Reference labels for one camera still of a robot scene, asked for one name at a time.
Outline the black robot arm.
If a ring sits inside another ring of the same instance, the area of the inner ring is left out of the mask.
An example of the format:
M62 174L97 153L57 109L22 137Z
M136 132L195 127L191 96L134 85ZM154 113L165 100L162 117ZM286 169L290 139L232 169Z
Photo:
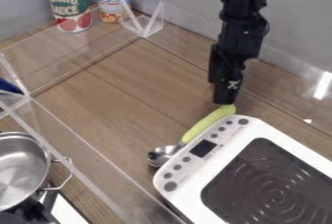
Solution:
M245 61L259 57L271 25L260 13L268 0L221 1L223 31L211 49L208 81L215 85L215 103L231 105L243 84Z

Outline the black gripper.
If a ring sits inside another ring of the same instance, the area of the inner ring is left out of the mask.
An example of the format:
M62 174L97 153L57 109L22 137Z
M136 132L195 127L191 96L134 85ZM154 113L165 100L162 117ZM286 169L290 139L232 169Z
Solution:
M223 0L223 3L223 31L211 49L208 81L215 84L215 103L232 105L241 88L245 65L227 62L259 57L271 24L261 14L268 0Z

